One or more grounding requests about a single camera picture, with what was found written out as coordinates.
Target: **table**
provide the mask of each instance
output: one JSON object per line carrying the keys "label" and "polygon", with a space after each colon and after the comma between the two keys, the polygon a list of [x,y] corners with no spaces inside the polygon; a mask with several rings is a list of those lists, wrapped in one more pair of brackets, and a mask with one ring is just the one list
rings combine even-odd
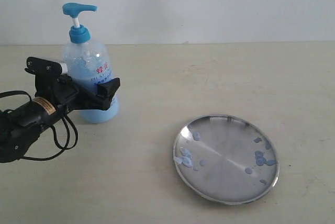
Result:
{"label": "table", "polygon": [[[34,94],[26,57],[61,46],[1,46],[1,89]],[[335,42],[108,46],[119,114],[70,113],[77,147],[48,162],[0,165],[1,223],[335,223]],[[27,98],[1,99],[0,109]],[[205,114],[259,127],[278,152],[277,186],[242,206],[211,203],[179,178],[176,134]],[[56,124],[60,138],[65,137]],[[57,152],[46,131],[27,155]]]}

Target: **stainless steel plate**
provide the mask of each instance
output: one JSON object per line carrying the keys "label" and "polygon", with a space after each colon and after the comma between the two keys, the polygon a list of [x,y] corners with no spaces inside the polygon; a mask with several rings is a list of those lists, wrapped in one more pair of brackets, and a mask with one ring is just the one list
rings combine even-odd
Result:
{"label": "stainless steel plate", "polygon": [[187,124],[176,137],[173,160],[190,188],[229,205],[263,197],[279,175],[270,140],[256,126],[229,115],[208,115]]}

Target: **plastic bottle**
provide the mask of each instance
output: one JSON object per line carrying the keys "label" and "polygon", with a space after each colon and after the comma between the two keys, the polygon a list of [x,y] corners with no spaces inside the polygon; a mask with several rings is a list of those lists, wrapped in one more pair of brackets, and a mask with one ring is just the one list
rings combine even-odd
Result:
{"label": "plastic bottle", "polygon": [[[110,59],[105,45],[91,39],[87,28],[79,24],[78,15],[82,11],[96,11],[93,5],[66,3],[63,13],[71,16],[73,26],[70,29],[70,42],[63,48],[63,61],[68,66],[68,74],[74,81],[93,93],[97,93],[97,84],[113,79]],[[87,121],[97,124],[112,119],[119,111],[115,95],[108,110],[81,110],[80,115]]]}

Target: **white wall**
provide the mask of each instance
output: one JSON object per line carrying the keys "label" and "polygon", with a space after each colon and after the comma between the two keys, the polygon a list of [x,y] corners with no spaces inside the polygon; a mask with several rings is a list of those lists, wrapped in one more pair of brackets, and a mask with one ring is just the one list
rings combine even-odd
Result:
{"label": "white wall", "polygon": [[335,40],[335,0],[0,0],[0,44],[64,44],[66,2],[107,44]]}

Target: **pump nozzle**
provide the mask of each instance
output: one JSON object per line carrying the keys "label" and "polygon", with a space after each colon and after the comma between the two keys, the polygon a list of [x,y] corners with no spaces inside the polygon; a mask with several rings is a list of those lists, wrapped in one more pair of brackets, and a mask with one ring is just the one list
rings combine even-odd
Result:
{"label": "pump nozzle", "polygon": [[78,21],[78,15],[82,11],[96,11],[96,10],[97,6],[94,5],[86,5],[79,3],[65,3],[63,5],[63,14],[71,16],[73,21],[73,27],[69,32],[71,42],[84,43],[91,38],[88,30],[84,26],[80,25]]}

